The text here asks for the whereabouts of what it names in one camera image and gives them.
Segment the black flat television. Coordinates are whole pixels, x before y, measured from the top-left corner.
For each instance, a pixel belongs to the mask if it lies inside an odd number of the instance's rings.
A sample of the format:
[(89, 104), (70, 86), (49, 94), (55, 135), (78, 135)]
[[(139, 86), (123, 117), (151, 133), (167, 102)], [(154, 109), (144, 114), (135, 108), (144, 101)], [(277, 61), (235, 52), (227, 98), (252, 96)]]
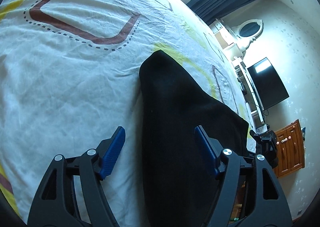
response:
[(260, 60), (247, 70), (263, 111), (289, 98), (280, 76), (268, 58)]

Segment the white oval mirror vanity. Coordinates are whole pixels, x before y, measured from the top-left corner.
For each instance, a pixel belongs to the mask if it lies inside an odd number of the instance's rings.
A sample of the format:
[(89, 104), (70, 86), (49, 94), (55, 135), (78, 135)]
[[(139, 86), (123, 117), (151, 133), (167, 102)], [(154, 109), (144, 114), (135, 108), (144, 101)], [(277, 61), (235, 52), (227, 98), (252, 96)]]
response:
[(216, 19), (209, 27), (227, 59), (234, 61), (244, 57), (250, 44), (263, 32), (264, 23), (262, 19), (250, 19), (238, 26), (229, 27), (222, 20)]

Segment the wooden cabinet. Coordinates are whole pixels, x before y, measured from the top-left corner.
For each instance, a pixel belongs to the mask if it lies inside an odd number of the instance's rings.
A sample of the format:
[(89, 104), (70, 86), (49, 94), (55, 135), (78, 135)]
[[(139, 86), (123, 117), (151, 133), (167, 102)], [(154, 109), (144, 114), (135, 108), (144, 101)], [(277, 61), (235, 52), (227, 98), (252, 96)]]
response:
[(277, 178), (304, 168), (304, 144), (299, 120), (295, 120), (275, 133), (278, 166), (274, 172)]

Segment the white tv stand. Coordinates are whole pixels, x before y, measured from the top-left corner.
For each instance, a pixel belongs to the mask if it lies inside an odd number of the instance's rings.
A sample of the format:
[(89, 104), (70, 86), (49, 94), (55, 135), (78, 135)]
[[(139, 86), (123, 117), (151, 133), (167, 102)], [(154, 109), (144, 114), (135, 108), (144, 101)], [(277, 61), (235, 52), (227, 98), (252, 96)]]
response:
[(249, 74), (249, 71), (243, 60), (240, 57), (235, 57), (235, 59), (232, 61), (232, 64), (235, 68), (238, 78), (246, 88), (247, 94), (245, 95), (245, 99), (247, 100), (250, 109), (249, 116), (253, 121), (252, 127), (256, 131), (257, 128), (265, 124), (260, 97), (258, 96), (255, 85), (252, 81), (252, 77)]

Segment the black pants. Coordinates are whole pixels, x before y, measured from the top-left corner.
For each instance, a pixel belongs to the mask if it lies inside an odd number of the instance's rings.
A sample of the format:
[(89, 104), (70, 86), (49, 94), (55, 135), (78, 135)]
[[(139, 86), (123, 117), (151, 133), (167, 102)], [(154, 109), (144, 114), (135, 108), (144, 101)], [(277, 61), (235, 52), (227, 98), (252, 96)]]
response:
[(200, 226), (218, 182), (203, 163), (194, 130), (247, 156), (248, 123), (204, 92), (187, 71), (163, 51), (139, 70), (143, 96), (142, 174), (151, 226)]

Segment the patterned white bed sheet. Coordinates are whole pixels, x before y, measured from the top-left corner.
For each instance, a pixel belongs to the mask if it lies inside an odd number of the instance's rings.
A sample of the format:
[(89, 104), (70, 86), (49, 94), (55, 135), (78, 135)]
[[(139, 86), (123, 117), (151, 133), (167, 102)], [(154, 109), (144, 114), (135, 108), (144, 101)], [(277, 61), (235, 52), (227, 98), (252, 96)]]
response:
[(138, 73), (158, 49), (252, 122), (234, 68), (181, 0), (2, 1), (1, 191), (22, 220), (55, 155), (81, 155), (122, 126), (102, 185), (120, 226), (148, 226)]

